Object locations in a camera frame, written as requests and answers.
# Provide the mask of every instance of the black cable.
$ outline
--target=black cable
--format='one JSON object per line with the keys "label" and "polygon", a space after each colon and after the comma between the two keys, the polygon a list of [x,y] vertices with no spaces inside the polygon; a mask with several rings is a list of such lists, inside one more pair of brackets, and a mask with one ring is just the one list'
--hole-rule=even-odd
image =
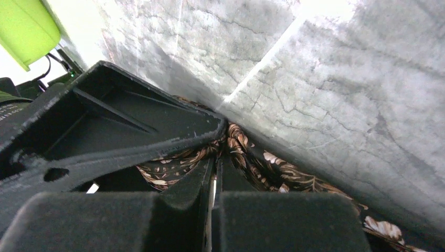
{"label": "black cable", "polygon": [[65,70],[67,72],[71,72],[71,67],[68,65],[68,63],[66,63],[64,60],[61,60],[59,58],[57,58],[56,56],[54,56],[52,53],[48,53],[47,54],[49,57],[51,57],[53,60],[57,61],[59,64],[61,64],[63,66],[63,68],[65,68]]}
{"label": "black cable", "polygon": [[40,80],[49,74],[49,71],[51,70],[51,59],[49,59],[49,57],[47,55],[45,55],[45,57],[48,59],[48,63],[49,63],[48,70],[46,70],[46,73],[42,74],[41,76],[31,80],[32,82]]}

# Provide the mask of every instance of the green plastic bin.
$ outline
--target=green plastic bin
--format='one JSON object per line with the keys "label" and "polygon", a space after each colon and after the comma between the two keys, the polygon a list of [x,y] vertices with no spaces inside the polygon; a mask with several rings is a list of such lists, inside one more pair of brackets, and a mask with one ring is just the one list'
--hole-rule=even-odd
{"label": "green plastic bin", "polygon": [[26,70],[60,41],[40,0],[0,0],[0,45]]}

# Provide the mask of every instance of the floral fabric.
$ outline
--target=floral fabric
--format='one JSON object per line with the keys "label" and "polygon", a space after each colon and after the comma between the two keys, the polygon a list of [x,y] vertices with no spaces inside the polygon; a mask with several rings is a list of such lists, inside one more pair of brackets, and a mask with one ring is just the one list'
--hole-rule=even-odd
{"label": "floral fabric", "polygon": [[[209,110],[207,107],[182,97],[179,100]],[[226,151],[236,169],[259,191],[287,193],[290,191],[317,193],[326,192],[349,199],[360,217],[363,231],[386,242],[393,251],[424,252],[419,245],[405,241],[400,228],[369,211],[335,186],[318,177],[302,172],[297,166],[275,156],[251,142],[240,126],[229,123],[226,134],[201,148],[186,150],[162,159],[155,159],[136,166],[143,177],[156,189],[165,190],[182,176],[195,168],[196,164],[209,156],[219,157]]]}

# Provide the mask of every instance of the black foam block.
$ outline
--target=black foam block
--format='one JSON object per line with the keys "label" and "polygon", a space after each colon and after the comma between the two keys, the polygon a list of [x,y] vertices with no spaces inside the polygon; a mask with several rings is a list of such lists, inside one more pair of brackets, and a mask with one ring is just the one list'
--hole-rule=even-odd
{"label": "black foam block", "polygon": [[16,215],[0,251],[145,251],[157,197],[40,193]]}
{"label": "black foam block", "polygon": [[370,251],[338,195],[223,192],[219,207],[221,251]]}

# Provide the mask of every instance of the gray marble wall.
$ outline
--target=gray marble wall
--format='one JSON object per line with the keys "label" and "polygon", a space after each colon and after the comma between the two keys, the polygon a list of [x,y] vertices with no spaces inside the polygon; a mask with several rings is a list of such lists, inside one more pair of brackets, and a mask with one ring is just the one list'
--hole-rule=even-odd
{"label": "gray marble wall", "polygon": [[392,220],[445,240],[443,1],[46,4],[84,67],[105,59],[209,105]]}

